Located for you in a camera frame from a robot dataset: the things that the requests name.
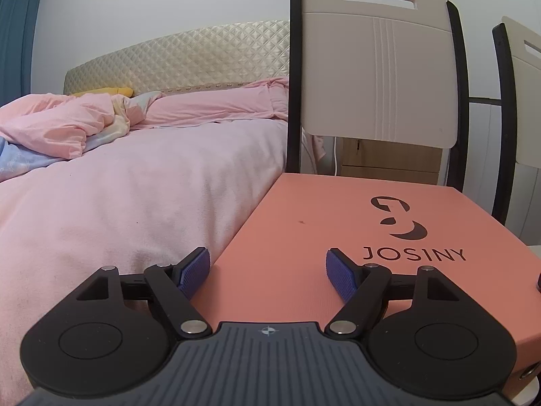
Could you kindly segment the salmon pink box base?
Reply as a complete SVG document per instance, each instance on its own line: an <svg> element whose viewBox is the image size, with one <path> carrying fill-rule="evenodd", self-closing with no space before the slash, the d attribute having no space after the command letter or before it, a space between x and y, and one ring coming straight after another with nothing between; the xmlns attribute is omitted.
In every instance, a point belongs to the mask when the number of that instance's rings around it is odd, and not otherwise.
<svg viewBox="0 0 541 406"><path fill-rule="evenodd" d="M531 342L521 341L516 347L517 360L503 388L503 393L509 400L523 390L540 372L540 338Z"/></svg>

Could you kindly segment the left beige folding chair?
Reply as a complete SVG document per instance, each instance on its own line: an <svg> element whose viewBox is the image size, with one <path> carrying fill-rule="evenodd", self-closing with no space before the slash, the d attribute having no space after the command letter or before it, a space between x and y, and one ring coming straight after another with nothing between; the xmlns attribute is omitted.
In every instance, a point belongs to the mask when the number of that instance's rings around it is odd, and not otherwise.
<svg viewBox="0 0 541 406"><path fill-rule="evenodd" d="M440 186L463 194L469 82L457 8L448 0L290 0L288 172L303 134L447 150ZM345 389L367 405L507 405L417 400L377 378L357 345L326 336L346 360Z"/></svg>

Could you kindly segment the pink crumpled duvet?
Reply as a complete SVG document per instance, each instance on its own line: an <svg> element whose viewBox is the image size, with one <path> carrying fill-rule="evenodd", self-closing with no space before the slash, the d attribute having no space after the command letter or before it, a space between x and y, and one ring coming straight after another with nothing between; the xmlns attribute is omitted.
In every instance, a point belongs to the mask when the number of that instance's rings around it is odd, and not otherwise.
<svg viewBox="0 0 541 406"><path fill-rule="evenodd" d="M19 97L1 107L1 180L80 158L125 137L161 97L161 92L134 98L120 93Z"/></svg>

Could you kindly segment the right beige folding chair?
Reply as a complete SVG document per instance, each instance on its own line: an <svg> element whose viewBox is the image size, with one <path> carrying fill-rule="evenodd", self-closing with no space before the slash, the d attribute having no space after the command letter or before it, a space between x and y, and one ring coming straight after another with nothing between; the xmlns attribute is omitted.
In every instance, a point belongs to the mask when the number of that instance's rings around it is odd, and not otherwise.
<svg viewBox="0 0 541 406"><path fill-rule="evenodd" d="M540 35L504 17L493 28L501 93L500 164L492 216L540 244Z"/></svg>

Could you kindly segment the blue curtain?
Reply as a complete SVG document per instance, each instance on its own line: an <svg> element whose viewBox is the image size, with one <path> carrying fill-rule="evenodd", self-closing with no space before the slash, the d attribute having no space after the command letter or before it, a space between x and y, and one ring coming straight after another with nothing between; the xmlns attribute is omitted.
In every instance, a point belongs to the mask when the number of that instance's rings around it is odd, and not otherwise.
<svg viewBox="0 0 541 406"><path fill-rule="evenodd" d="M0 98L3 106L30 93L40 0L1 0L0 4Z"/></svg>

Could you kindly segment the beige folding chair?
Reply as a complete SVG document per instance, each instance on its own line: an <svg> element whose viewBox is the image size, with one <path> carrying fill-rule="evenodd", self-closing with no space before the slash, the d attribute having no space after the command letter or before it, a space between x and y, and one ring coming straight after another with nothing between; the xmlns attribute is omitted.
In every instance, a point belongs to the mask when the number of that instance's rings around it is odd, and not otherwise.
<svg viewBox="0 0 541 406"><path fill-rule="evenodd" d="M500 164L492 216L540 244L540 35L504 17L493 28L501 93Z"/></svg>
<svg viewBox="0 0 541 406"><path fill-rule="evenodd" d="M288 172L303 134L447 150L440 186L463 194L469 82L457 8L448 0L290 0ZM507 405L417 400L377 378L357 345L326 336L346 360L345 389L367 405Z"/></svg>

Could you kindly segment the beige quilted headboard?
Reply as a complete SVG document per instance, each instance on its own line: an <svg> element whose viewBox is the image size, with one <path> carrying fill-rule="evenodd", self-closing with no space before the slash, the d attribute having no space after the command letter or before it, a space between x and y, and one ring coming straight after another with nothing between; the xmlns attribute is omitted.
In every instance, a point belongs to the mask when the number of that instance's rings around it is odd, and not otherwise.
<svg viewBox="0 0 541 406"><path fill-rule="evenodd" d="M287 20L201 27L94 58L67 71L63 93L127 87L135 95L219 90L289 74Z"/></svg>

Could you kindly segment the bed with pink sheet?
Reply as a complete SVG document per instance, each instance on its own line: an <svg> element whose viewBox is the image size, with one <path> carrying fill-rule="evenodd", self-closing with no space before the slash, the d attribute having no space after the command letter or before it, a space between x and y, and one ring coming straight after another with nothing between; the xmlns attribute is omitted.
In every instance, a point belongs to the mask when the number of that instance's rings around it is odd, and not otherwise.
<svg viewBox="0 0 541 406"><path fill-rule="evenodd" d="M282 174L287 125L249 119L133 131L1 185L1 401L30 392L27 330L103 266L219 257Z"/></svg>

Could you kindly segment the salmon pink box lid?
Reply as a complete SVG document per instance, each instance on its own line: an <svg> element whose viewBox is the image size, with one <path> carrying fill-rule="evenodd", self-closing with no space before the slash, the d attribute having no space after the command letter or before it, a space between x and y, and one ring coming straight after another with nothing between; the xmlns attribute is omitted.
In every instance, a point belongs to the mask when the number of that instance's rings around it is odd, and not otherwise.
<svg viewBox="0 0 541 406"><path fill-rule="evenodd" d="M336 247L394 273L441 270L512 334L516 374L540 369L540 260L443 186L284 174L212 266L193 304L222 321L326 324L342 301L326 277Z"/></svg>

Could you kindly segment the pink pillow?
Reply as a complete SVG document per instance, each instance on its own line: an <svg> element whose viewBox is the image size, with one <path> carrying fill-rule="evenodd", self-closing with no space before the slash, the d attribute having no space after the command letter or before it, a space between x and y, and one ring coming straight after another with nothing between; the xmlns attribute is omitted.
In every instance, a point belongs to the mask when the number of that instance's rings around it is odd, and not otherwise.
<svg viewBox="0 0 541 406"><path fill-rule="evenodd" d="M288 119L289 80L271 78L238 88L171 94L153 101L136 129L195 127L252 119Z"/></svg>

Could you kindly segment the yellow plush on bed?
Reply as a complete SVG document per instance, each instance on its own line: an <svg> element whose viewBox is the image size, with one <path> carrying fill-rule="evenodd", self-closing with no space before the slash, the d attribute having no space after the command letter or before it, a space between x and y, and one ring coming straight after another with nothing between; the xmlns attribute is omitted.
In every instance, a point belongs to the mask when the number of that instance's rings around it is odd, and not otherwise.
<svg viewBox="0 0 541 406"><path fill-rule="evenodd" d="M129 87L103 87L103 88L74 93L73 96L80 97L80 96L83 96L85 94L90 94L90 93L91 94L107 93L110 95L121 94L125 97L130 98L133 96L134 91L132 88L129 88Z"/></svg>

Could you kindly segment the wooden nightstand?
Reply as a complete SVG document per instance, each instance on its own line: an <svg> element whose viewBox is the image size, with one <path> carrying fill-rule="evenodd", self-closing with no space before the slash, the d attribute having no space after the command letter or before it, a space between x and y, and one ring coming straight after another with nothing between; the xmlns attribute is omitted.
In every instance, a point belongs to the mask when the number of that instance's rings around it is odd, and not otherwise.
<svg viewBox="0 0 541 406"><path fill-rule="evenodd" d="M441 149L387 141L345 138L340 176L437 184Z"/></svg>

